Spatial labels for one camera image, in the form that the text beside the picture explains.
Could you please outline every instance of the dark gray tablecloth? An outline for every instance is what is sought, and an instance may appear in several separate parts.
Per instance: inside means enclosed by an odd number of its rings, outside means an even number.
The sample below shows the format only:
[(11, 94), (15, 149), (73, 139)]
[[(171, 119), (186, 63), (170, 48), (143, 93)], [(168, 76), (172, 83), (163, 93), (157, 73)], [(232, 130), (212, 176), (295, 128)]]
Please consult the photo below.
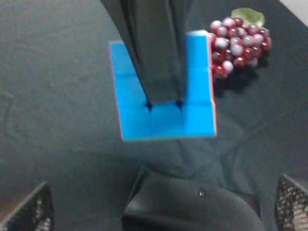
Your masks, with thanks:
[(273, 49), (255, 73), (215, 85), (218, 137), (128, 144), (108, 56), (120, 36), (100, 1), (2, 1), (0, 201), (47, 180), (57, 230), (121, 230), (147, 166), (253, 193), (267, 230), (277, 230), (278, 177), (308, 179), (308, 30), (277, 0), (195, 1), (188, 30), (238, 7), (264, 13)]

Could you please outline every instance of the red grape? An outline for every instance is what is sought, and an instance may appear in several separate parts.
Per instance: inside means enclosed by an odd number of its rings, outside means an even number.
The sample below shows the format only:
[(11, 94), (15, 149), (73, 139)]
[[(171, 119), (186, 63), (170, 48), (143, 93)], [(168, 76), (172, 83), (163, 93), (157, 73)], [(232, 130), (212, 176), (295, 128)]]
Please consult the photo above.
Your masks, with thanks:
[(212, 60), (214, 64), (222, 64), (225, 60), (225, 54), (221, 52), (213, 52), (212, 53)]
[(241, 28), (241, 27), (238, 27), (239, 29), (239, 37), (242, 39), (245, 35), (247, 35), (247, 32)]
[(234, 69), (233, 64), (228, 60), (225, 60), (222, 66), (226, 69), (227, 74), (230, 74)]
[(226, 57), (226, 60), (231, 61), (231, 62), (234, 59), (234, 56), (231, 54), (230, 50), (226, 50), (225, 57)]
[(252, 36), (252, 35), (259, 33), (259, 31), (260, 31), (259, 26), (253, 23), (249, 26), (248, 34)]
[(259, 34), (266, 38), (266, 37), (269, 37), (270, 31), (262, 27), (259, 31)]
[(222, 21), (222, 24), (223, 24), (226, 28), (228, 28), (228, 29), (230, 29), (230, 28), (236, 26), (235, 20), (232, 19), (232, 18), (230, 18), (230, 17), (225, 18), (225, 19)]
[(246, 64), (246, 59), (243, 57), (237, 57), (233, 60), (233, 66), (236, 68), (243, 68)]
[(218, 27), (220, 27), (221, 25), (222, 25), (222, 22), (221, 22), (221, 21), (219, 21), (219, 20), (213, 21), (213, 22), (211, 23), (211, 31), (212, 31), (213, 33), (216, 33)]
[(249, 24), (243, 23), (242, 28), (247, 32), (249, 29)]
[(251, 48), (245, 48), (243, 57), (248, 61), (252, 60), (254, 57), (254, 51)]
[(264, 42), (264, 38), (262, 35), (260, 34), (255, 34), (253, 35), (254, 37), (254, 44), (258, 47), (260, 47), (262, 45), (262, 43)]
[(215, 40), (214, 48), (217, 51), (223, 51), (226, 50), (229, 46), (228, 41), (225, 38), (217, 38)]
[(234, 44), (230, 47), (231, 54), (235, 57), (239, 57), (243, 54), (244, 47), (239, 44)]
[(254, 38), (251, 35), (246, 35), (242, 39), (245, 47), (252, 47), (254, 45)]
[(227, 70), (222, 65), (214, 65), (214, 73), (217, 75), (217, 78), (225, 78), (227, 76)]
[(230, 39), (230, 46), (232, 46), (234, 44), (239, 44), (239, 45), (243, 46), (243, 42), (239, 37), (233, 37), (233, 38)]
[(244, 23), (241, 17), (234, 17), (233, 20), (235, 21), (237, 27), (241, 27)]
[(229, 46), (230, 46), (230, 40), (226, 38), (226, 41), (227, 41), (228, 47), (229, 47)]
[(233, 38), (233, 37), (238, 37), (239, 36), (239, 29), (237, 27), (232, 27), (229, 29), (228, 33), (227, 33), (227, 37), (229, 39)]
[(227, 36), (228, 30), (224, 26), (219, 26), (216, 30), (217, 37), (225, 38)]
[(262, 50), (268, 51), (271, 49), (272, 41), (270, 37), (265, 38), (265, 41), (262, 43)]
[(214, 48), (214, 42), (217, 36), (214, 33), (208, 33), (208, 36), (211, 38), (212, 48)]
[(260, 56), (262, 55), (262, 50), (260, 47), (253, 47), (253, 54), (254, 54), (254, 58), (258, 59), (260, 58)]

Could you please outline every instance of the grape bunch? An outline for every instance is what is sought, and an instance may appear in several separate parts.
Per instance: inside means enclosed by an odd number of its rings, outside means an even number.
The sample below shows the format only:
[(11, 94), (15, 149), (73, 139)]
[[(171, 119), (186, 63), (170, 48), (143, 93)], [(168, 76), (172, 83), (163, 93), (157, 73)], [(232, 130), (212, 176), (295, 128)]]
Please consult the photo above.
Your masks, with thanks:
[(211, 23), (213, 77), (226, 78), (234, 68), (256, 67), (263, 51), (271, 49), (270, 32), (241, 17), (227, 17)]

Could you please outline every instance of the rubik's cube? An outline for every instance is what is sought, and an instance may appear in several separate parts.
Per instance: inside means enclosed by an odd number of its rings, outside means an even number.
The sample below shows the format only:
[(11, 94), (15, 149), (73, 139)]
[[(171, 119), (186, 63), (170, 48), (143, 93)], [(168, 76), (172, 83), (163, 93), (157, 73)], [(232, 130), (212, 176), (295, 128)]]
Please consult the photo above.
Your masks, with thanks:
[(188, 82), (183, 103), (147, 98), (124, 42), (110, 42), (116, 101), (124, 141), (213, 137), (217, 134), (210, 38), (205, 30), (186, 34)]

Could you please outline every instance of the green leaf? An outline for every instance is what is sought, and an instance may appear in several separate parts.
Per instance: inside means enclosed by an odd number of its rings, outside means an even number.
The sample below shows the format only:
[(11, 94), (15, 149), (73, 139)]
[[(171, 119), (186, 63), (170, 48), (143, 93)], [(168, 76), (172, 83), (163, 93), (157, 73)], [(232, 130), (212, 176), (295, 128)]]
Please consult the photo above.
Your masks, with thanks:
[(238, 8), (232, 11), (231, 17), (240, 16), (245, 23), (255, 23), (258, 26), (263, 26), (265, 23), (264, 15), (250, 8)]

